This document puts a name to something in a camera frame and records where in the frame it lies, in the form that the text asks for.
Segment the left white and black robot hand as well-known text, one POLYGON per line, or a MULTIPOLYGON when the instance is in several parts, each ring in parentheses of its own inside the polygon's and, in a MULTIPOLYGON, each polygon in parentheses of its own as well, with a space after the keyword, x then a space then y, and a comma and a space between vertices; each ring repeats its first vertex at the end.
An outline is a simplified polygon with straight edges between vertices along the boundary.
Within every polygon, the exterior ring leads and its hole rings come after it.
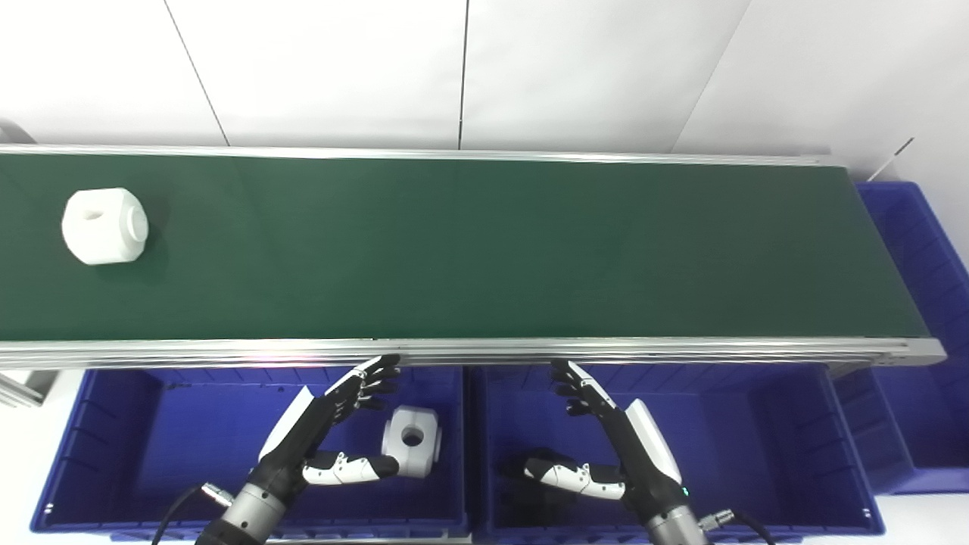
POLYGON ((397 475, 399 462, 394 456, 349 456, 344 452, 319 452, 326 435, 360 407, 380 410, 384 404, 377 394, 397 389, 400 375, 398 354, 374 357, 355 366, 337 379, 322 396, 304 389, 294 399, 300 410, 293 425, 278 438, 264 445, 247 484, 260 488, 266 499, 274 497, 291 505, 305 487, 342 486, 377 481, 397 475))

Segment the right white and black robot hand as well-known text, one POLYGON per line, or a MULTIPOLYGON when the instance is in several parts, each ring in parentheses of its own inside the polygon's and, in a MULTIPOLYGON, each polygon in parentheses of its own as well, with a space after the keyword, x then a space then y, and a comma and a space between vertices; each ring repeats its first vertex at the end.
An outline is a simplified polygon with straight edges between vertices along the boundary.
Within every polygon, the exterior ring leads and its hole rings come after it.
POLYGON ((688 500, 681 473, 644 402, 617 406, 599 381, 577 363, 554 359, 551 368, 557 394, 568 399, 567 413, 596 418, 616 452, 618 466, 578 463, 550 450, 537 450, 524 462, 523 475, 568 492, 621 501, 643 525, 683 513, 688 500))

